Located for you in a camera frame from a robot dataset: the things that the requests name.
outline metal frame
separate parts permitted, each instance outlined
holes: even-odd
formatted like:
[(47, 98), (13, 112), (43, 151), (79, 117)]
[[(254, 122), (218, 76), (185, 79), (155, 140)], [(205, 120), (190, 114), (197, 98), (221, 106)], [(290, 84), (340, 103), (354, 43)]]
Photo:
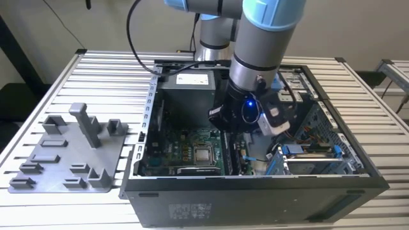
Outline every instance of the metal frame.
[(404, 92), (409, 94), (409, 61), (381, 60), (377, 72), (385, 73)]
[[(141, 54), (141, 58), (148, 66), (152, 66), (153, 59), (186, 60), (192, 59), (192, 54), (153, 53)], [(401, 124), (390, 108), (373, 95), (373, 91), (345, 64), (338, 63), (333, 58), (320, 57), (284, 57), (284, 63), (308, 65), (330, 98), (332, 105), (389, 182), (390, 190), (333, 224), (233, 226), (222, 229), (408, 229), (409, 156), (406, 147), (409, 136), (406, 125)], [(125, 158), (132, 156), (135, 143), (137, 143), (141, 115), (135, 112), (139, 111), (137, 105), (143, 106), (144, 103), (140, 102), (143, 99), (139, 97), (144, 95), (140, 82), (147, 76), (149, 74), (141, 70), (131, 53), (88, 51), (85, 55), (75, 55), (11, 144), (0, 154), (0, 214), (8, 217), (1, 219), (0, 226), (43, 230), (55, 228), (71, 230), (79, 227), (141, 229), (129, 201), (117, 198), (117, 186), (123, 182)], [(29, 155), (32, 145), (39, 141), (37, 133), (43, 132), (37, 122), (45, 118), (44, 113), (59, 112), (64, 109), (61, 103), (68, 103), (77, 98), (95, 105), (95, 112), (104, 112), (96, 114), (99, 120), (104, 119), (105, 113), (111, 113), (111, 116), (116, 115), (119, 118), (133, 121), (129, 125), (112, 191), (105, 194), (9, 194), (4, 188), (8, 187), (8, 181), (15, 176), (13, 171), (24, 161), (21, 158)], [(131, 115), (117, 113), (125, 112), (125, 109)]]
[(37, 100), (41, 99), (47, 92), (47, 87), (41, 78), (28, 60), (19, 42), (7, 26), (7, 23), (0, 16), (0, 47), (4, 51), (20, 77), (23, 78), (29, 90), (32, 91)]

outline aluminum table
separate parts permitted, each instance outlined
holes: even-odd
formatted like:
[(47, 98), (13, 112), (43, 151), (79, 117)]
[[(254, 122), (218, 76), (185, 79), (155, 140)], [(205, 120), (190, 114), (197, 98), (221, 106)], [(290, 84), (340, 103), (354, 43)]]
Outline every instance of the aluminum table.
[[(140, 57), (149, 68), (155, 59), (193, 59), (192, 54), (183, 53), (141, 53)], [(334, 58), (285, 57), (284, 64), (306, 65), (312, 70), (390, 189), (333, 224), (208, 229), (409, 229), (409, 127), (346, 63)], [(141, 229), (129, 202), (117, 196), (127, 156), (139, 138), (149, 79), (132, 53), (88, 51), (75, 55), (0, 155), (0, 227)], [(41, 122), (48, 115), (75, 122), (68, 113), (73, 102), (87, 103), (88, 114), (100, 122), (119, 118), (129, 124), (112, 190), (105, 194), (9, 194), (8, 182), (44, 132)]]

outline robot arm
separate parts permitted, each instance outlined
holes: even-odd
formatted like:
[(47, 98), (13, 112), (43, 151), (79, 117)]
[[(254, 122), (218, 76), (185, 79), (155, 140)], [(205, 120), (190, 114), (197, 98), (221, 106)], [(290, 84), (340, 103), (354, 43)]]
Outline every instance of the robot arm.
[[(179, 9), (218, 16), (237, 15), (237, 2), (165, 0)], [(218, 129), (237, 133), (260, 127), (265, 135), (273, 136), (289, 129), (288, 111), (296, 108), (280, 103), (270, 85), (304, 5), (305, 0), (242, 0), (226, 97), (224, 104), (209, 111), (209, 120)]]

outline white wall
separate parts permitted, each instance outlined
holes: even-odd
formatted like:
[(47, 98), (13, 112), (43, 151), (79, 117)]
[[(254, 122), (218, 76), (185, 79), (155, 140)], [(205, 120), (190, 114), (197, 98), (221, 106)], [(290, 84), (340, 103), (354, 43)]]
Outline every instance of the white wall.
[(0, 50), (0, 89), (8, 83), (24, 82), (3, 50)]
[[(133, 0), (47, 0), (88, 49), (129, 50), (125, 16)], [(408, 0), (308, 0), (286, 55), (344, 57), (374, 69), (382, 58), (409, 59)], [(41, 0), (0, 0), (0, 14), (39, 74), (52, 81), (79, 44)], [(144, 51), (189, 46), (193, 14), (143, 0), (133, 17), (133, 40)]]

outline cable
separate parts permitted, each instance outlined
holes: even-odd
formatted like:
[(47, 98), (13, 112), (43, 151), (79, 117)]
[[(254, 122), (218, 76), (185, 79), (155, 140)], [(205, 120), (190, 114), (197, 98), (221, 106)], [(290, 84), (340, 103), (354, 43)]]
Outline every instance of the cable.
[(189, 51), (192, 51), (192, 43), (193, 43), (194, 52), (196, 52), (196, 38), (194, 38), (194, 31), (196, 31), (196, 24), (197, 24), (197, 22), (198, 22), (198, 18), (200, 18), (200, 13), (194, 14), (193, 30), (192, 30), (190, 44), (189, 44)]
[(280, 74), (280, 73), (277, 73), (277, 74), (278, 74), (278, 77), (280, 77), (280, 79), (281, 79), (281, 81), (282, 81), (285, 87), (286, 87), (286, 90), (288, 90), (288, 92), (289, 92), (289, 95), (290, 95), (292, 98), (293, 98), (293, 111), (296, 112), (296, 110), (297, 110), (297, 99), (296, 99), (296, 95), (294, 95), (293, 89), (292, 89), (292, 87), (289, 87), (288, 82), (286, 82), (286, 80), (284, 79), (284, 77), (281, 76), (281, 74)]
[(384, 91), (384, 93), (382, 93), (382, 96), (381, 96), (381, 99), (384, 99), (384, 96), (385, 96), (385, 93), (386, 93), (386, 91), (388, 91), (388, 89), (389, 89), (389, 86), (392, 85), (392, 80), (390, 80), (390, 82), (389, 82), (389, 84), (388, 84), (388, 86), (386, 86), (386, 88), (385, 88), (385, 91)]
[(141, 1), (141, 0), (135, 0), (133, 4), (132, 4), (132, 6), (131, 6), (131, 9), (129, 9), (128, 16), (127, 16), (127, 37), (128, 37), (128, 42), (129, 42), (129, 46), (131, 46), (131, 50), (132, 50), (132, 53), (133, 53), (133, 55), (135, 55), (135, 58), (136, 58), (139, 64), (141, 65), (141, 67), (145, 69), (145, 71), (148, 71), (149, 73), (156, 74), (156, 75), (159, 75), (159, 76), (161, 76), (161, 77), (169, 77), (169, 76), (172, 76), (172, 75), (180, 73), (181, 71), (184, 71), (184, 70), (192, 68), (193, 66), (196, 66), (196, 65), (198, 65), (198, 64), (217, 64), (217, 63), (218, 63), (217, 61), (197, 61), (197, 62), (193, 62), (192, 64), (184, 66), (184, 67), (180, 68), (179, 70), (176, 70), (176, 71), (173, 71), (173, 72), (171, 72), (171, 73), (167, 73), (167, 74), (165, 74), (165, 73), (157, 73), (157, 72), (155, 72), (153, 70), (151, 70), (151, 69), (145, 66), (145, 64), (141, 62), (141, 59), (140, 59), (140, 57), (139, 57), (139, 55), (137, 55), (137, 53), (136, 53), (135, 47), (133, 47), (133, 43), (132, 43), (132, 39), (131, 39), (131, 29), (129, 29), (129, 28), (131, 28), (131, 17), (132, 17), (132, 13), (133, 13), (135, 8), (136, 8), (136, 6), (139, 5), (140, 1)]
[(404, 103), (401, 103), (401, 105), (398, 106), (396, 114), (398, 114), (398, 112), (402, 110), (402, 107), (404, 107)]
[(48, 8), (51, 9), (51, 11), (53, 12), (53, 14), (56, 15), (57, 19), (61, 22), (63, 27), (65, 28), (65, 30), (71, 33), (71, 35), (73, 36), (73, 38), (76, 39), (76, 41), (79, 42), (79, 44), (81, 45), (83, 49), (85, 49), (85, 46), (83, 45), (83, 43), (79, 41), (79, 38), (75, 36), (75, 34), (71, 32), (71, 30), (67, 28), (61, 18), (59, 17), (57, 13), (55, 12), (53, 8), (51, 7), (51, 5), (48, 4), (48, 2), (45, 0), (43, 0), (43, 2), (45, 3), (45, 5), (48, 6)]
[(248, 157), (248, 156), (242, 156), (242, 159), (249, 160), (249, 161), (268, 162), (268, 160), (261, 160), (261, 159), (257, 159), (257, 158), (254, 158), (254, 157)]

